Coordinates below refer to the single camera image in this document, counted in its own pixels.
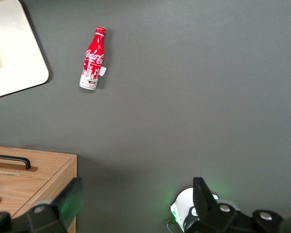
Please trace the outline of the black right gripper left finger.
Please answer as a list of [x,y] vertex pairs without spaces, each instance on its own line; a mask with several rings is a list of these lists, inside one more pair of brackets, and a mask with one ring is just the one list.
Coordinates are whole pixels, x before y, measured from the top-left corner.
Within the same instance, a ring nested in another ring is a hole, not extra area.
[[66,233],[83,204],[83,180],[73,178],[53,200],[35,204],[17,218],[0,212],[0,233]]

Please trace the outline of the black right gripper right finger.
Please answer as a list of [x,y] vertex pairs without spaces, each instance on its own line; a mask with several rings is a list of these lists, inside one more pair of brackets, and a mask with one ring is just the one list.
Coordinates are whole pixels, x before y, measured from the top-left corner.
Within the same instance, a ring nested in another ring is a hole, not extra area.
[[218,203],[201,177],[193,179],[193,203],[199,220],[190,233],[291,233],[291,217],[284,219],[269,210],[243,214],[227,203]]

